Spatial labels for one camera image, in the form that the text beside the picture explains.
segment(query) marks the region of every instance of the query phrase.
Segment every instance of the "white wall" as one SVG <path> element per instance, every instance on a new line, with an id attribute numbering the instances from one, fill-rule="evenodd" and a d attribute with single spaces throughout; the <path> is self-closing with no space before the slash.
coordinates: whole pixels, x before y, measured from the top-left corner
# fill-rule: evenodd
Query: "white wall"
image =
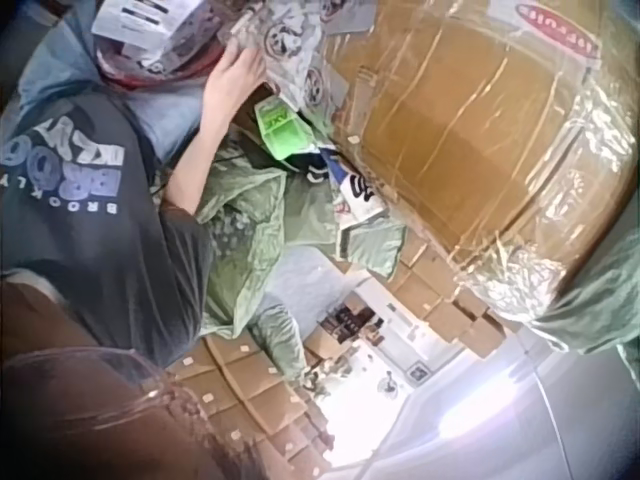
<path id="1" fill-rule="evenodd" d="M 523 332 L 556 417 L 575 480 L 614 479 L 640 450 L 640 394 L 615 351 L 580 357 L 550 354 Z M 564 480 L 553 423 L 532 375 L 531 362 L 512 336 L 486 362 L 466 354 L 447 374 L 416 391 L 365 480 Z M 450 441 L 439 438 L 442 416 L 480 383 L 515 368 L 523 393 L 492 420 Z M 358 469 L 326 480 L 358 477 Z"/>

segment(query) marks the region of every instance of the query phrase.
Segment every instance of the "plastic wrap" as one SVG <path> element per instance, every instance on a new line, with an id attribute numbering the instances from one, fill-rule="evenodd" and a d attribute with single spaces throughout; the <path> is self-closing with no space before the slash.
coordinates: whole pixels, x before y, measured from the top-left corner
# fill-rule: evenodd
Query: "plastic wrap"
<path id="1" fill-rule="evenodd" d="M 461 283 L 526 321 L 637 183 L 637 47 L 603 0 L 379 0 L 369 31 L 326 39 L 349 84 L 332 135 Z"/>

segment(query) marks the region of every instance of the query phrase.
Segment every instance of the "stack of cardboard boxes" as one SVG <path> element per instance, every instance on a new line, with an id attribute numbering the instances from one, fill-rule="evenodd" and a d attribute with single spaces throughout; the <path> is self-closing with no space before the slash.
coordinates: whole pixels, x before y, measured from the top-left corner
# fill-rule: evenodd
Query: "stack of cardboard boxes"
<path id="1" fill-rule="evenodd" d="M 459 341 L 480 358 L 488 357 L 506 338 L 506 322 L 470 290 L 460 288 L 453 268 L 434 247 L 408 230 L 400 262 L 390 280 L 376 276 L 417 318 L 449 343 Z"/>
<path id="2" fill-rule="evenodd" d="M 327 419 L 248 333 L 204 337 L 168 371 L 198 397 L 225 444 L 256 445 L 270 478 L 311 480 L 331 467 L 323 457 L 332 447 Z"/>

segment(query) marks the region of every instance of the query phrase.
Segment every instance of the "blue jeans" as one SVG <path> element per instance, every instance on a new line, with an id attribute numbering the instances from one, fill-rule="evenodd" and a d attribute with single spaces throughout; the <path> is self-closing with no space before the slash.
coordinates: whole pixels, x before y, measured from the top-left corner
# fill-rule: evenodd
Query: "blue jeans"
<path id="1" fill-rule="evenodd" d="M 96 0 L 78 0 L 36 48 L 18 84 L 20 118 L 33 106 L 63 96 L 74 84 L 104 84 L 91 33 L 95 16 Z M 205 81 L 197 78 L 119 94 L 161 162 L 168 161 L 198 126 Z"/>

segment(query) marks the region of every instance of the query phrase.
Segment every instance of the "green fabric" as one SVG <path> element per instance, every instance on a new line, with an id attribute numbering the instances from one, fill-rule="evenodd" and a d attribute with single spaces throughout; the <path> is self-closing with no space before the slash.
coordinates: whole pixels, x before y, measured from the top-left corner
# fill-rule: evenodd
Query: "green fabric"
<path id="1" fill-rule="evenodd" d="M 314 184 L 290 175 L 284 194 L 284 238 L 287 245 L 335 244 L 338 225 L 329 182 Z"/>
<path id="2" fill-rule="evenodd" d="M 243 157 L 213 164 L 198 221 L 213 228 L 228 218 L 230 212 L 224 207 L 230 206 L 250 220 L 255 233 L 215 261 L 209 274 L 201 335 L 235 338 L 255 313 L 284 246 L 285 179 L 282 170 L 256 170 Z"/>
<path id="3" fill-rule="evenodd" d="M 342 236 L 341 257 L 391 278 L 398 265 L 406 232 L 404 224 L 386 217 L 356 225 Z"/>
<path id="4" fill-rule="evenodd" d="M 637 194 L 564 296 L 528 325 L 560 351 L 589 354 L 617 347 L 640 389 L 640 232 L 634 202 Z"/>
<path id="5" fill-rule="evenodd" d="M 287 381 L 302 379 L 307 368 L 304 347 L 298 324 L 286 307 L 275 305 L 259 313 L 249 331 Z"/>
<path id="6" fill-rule="evenodd" d="M 287 180 L 284 222 L 287 245 L 310 245 L 335 257 L 339 237 L 341 259 L 386 278 L 395 271 L 406 235 L 405 225 L 388 217 L 339 232 L 329 182 L 312 184 L 301 175 Z"/>

